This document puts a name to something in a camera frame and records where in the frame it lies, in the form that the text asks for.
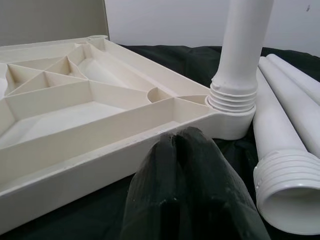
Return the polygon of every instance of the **white plastic pipe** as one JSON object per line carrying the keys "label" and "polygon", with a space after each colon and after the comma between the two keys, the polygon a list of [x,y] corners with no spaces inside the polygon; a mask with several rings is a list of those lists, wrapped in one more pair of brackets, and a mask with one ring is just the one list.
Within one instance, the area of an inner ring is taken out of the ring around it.
{"label": "white plastic pipe", "polygon": [[320,158],[320,106],[267,58],[259,68],[308,151]]}
{"label": "white plastic pipe", "polygon": [[266,58],[291,78],[313,101],[320,105],[320,82],[295,68],[277,55],[269,54]]}
{"label": "white plastic pipe", "polygon": [[259,163],[253,172],[256,204],[274,227],[320,234],[320,161],[307,152],[262,73],[253,129]]}
{"label": "white plastic pipe", "polygon": [[219,68],[207,102],[243,113],[255,105],[256,70],[274,0],[231,0]]}

